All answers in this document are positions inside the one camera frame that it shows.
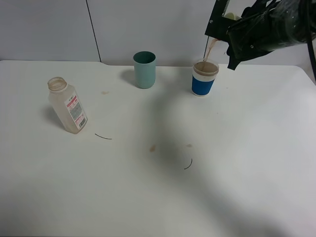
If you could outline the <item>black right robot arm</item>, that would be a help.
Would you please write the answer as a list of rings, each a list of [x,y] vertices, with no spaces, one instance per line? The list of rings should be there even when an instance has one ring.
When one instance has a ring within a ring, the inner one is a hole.
[[[239,20],[228,27],[228,68],[271,52],[306,44],[312,69],[316,56],[316,2],[314,0],[257,0]]]

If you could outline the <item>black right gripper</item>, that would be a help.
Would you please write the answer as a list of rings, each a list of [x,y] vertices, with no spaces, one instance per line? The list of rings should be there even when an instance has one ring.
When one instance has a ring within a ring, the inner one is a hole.
[[[228,68],[235,70],[244,61],[291,46],[284,19],[275,7],[247,7],[239,20],[229,26]]]

